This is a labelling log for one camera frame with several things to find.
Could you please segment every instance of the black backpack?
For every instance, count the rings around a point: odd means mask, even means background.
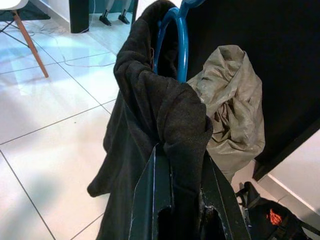
[[[320,231],[299,220],[288,208],[260,197],[251,182],[236,193],[241,198],[243,216],[252,240],[312,240],[302,227],[320,235]]]

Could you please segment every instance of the dark gray fabric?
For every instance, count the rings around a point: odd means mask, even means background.
[[[202,163],[213,129],[194,90],[172,78],[174,36],[162,49],[163,76],[152,71],[157,22],[172,6],[164,0],[149,6],[117,55],[114,74],[120,92],[103,142],[107,156],[88,186],[93,197],[110,193],[99,240],[128,239],[135,186],[157,143],[163,145],[173,170],[173,239],[194,236]]]

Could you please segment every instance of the beige cloth bag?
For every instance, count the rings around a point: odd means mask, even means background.
[[[265,147],[262,82],[239,46],[219,46],[187,82],[213,124],[207,150],[231,183]]]

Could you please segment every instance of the orange logo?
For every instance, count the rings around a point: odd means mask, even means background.
[[[274,213],[272,209],[270,209],[270,213],[266,215],[266,218],[270,220],[272,225],[280,225],[280,223],[282,222],[281,216]]]

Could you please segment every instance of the white chair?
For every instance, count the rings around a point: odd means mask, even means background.
[[[16,25],[20,29],[20,31],[21,31],[21,33],[27,43],[27,46],[30,48],[30,50],[31,50],[33,56],[35,57],[37,63],[39,64],[44,76],[47,78],[48,77],[47,70],[46,70],[44,64],[42,63],[42,61],[38,55],[37,49],[36,49],[34,43],[32,42],[32,39],[30,38],[30,36],[29,36],[25,26],[23,25],[19,15],[18,15],[18,12],[17,12],[17,10],[19,10],[19,9],[23,8],[25,5],[27,5],[28,1],[29,0],[0,0],[0,10],[10,11],[13,15],[13,20],[10,23],[7,23],[7,25],[3,29],[0,29],[0,33],[4,33],[13,39],[16,39],[15,37],[4,32],[4,30],[15,21]]]

